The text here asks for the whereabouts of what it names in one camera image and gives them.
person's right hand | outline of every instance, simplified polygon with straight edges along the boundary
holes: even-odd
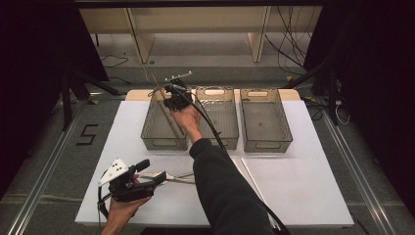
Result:
[[[181,111],[171,111],[176,123],[186,131],[192,143],[201,139],[202,133],[199,130],[199,121],[201,114],[191,105]]]

white table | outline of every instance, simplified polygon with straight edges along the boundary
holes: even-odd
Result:
[[[97,190],[103,172],[117,158],[127,165],[149,159],[142,172],[179,174],[192,170],[188,151],[148,151],[140,137],[149,101],[121,102],[101,159],[95,169],[75,222],[98,223]],[[287,226],[345,227],[353,221],[327,162],[303,101],[283,101],[294,141],[284,154],[244,152],[242,130],[238,148],[228,151],[238,169],[264,202]],[[103,195],[108,184],[103,187]],[[155,191],[130,223],[141,226],[207,227],[195,185],[169,182]]]

black sweater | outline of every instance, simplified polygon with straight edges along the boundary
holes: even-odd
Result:
[[[215,235],[274,234],[262,202],[224,150],[200,139],[190,156],[199,198]]]

hand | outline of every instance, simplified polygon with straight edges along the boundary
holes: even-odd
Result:
[[[176,123],[186,131],[192,143],[201,139],[202,133],[199,130],[199,121],[201,114],[191,105],[181,111],[171,111]]]
[[[137,178],[138,174],[134,174],[134,183],[140,183]],[[111,198],[110,213],[108,215],[107,225],[102,234],[119,234],[128,223],[129,219],[137,212],[138,208],[143,206],[150,199],[151,197],[147,197],[128,203],[119,203],[114,198]]]

